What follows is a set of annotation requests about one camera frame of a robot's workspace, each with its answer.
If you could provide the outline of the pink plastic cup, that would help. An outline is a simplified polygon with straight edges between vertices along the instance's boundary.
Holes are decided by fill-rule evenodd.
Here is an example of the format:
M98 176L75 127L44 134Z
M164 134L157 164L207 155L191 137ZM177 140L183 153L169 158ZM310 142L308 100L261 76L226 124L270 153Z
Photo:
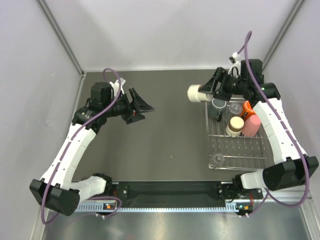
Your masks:
M245 122L241 133L246 137L254 137L261 127L261 120L255 114L251 115Z

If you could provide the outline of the steel cup back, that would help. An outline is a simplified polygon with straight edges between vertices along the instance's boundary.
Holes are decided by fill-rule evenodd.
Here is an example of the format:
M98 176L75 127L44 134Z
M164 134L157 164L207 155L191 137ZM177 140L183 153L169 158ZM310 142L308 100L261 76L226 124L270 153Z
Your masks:
M202 85L193 84L190 85L187 90L187 97L192 103L200 103L200 102L210 102L213 99L213 96L210 94L199 92L199 89Z

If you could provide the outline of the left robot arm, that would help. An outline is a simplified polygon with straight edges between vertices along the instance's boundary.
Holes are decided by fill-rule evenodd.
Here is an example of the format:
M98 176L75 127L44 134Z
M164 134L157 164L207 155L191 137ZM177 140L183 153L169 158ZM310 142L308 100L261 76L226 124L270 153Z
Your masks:
M41 208L70 216L79 203L91 197L109 198L113 194L112 179L103 173L72 181L83 154L108 118L121 117L126 124L132 124L144 120L144 114L154 110L133 87L125 93L119 82L96 82L86 104L75 112L52 164L39 180L34 179L29 185Z

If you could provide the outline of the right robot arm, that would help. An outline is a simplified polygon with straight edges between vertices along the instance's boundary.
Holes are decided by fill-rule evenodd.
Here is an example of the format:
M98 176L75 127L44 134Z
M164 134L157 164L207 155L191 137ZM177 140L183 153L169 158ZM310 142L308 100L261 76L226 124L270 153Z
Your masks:
M259 117L272 149L273 162L263 170L238 174L233 192L246 198L252 189L277 191L310 185L309 180L319 166L315 156L308 156L296 140L283 110L281 95L272 82L264 82L263 63L259 59L242 60L238 76L232 70L218 67L211 79L198 92L215 99L230 100L233 95L249 101Z

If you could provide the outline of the large clear plastic tumbler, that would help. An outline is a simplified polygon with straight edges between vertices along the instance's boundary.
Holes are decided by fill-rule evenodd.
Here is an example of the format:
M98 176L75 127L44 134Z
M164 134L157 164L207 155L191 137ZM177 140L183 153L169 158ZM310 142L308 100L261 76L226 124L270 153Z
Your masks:
M229 122L232 117L238 117L241 114L242 110L243 108L240 103L231 102L227 105L225 109L223 119L226 122Z

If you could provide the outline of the small clear plastic cup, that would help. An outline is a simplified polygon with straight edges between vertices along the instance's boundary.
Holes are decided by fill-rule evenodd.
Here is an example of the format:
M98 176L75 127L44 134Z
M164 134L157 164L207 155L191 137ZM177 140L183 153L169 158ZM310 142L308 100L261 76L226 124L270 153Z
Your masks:
M215 153L209 158L209 166L212 168L222 167L225 162L225 156L221 153Z

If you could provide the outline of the dark green mug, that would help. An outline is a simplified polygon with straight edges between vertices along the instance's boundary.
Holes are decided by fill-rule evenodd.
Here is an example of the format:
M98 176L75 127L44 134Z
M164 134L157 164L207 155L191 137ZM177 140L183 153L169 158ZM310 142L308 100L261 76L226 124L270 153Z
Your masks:
M220 122L222 119L222 111L226 106L227 102L225 100L213 98L207 107L208 116Z

